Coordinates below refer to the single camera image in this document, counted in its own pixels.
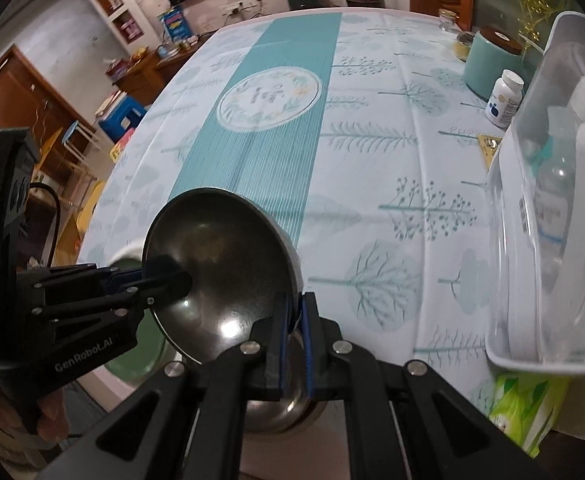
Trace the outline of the person's left hand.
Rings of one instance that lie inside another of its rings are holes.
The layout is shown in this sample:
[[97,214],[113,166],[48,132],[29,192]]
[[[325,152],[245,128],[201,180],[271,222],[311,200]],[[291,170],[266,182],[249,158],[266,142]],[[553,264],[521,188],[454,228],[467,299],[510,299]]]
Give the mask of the person's left hand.
[[60,442],[69,437],[70,427],[65,404],[65,391],[59,389],[35,403],[12,402],[0,393],[0,429],[9,431],[23,426],[23,416],[35,414],[35,433],[47,442]]

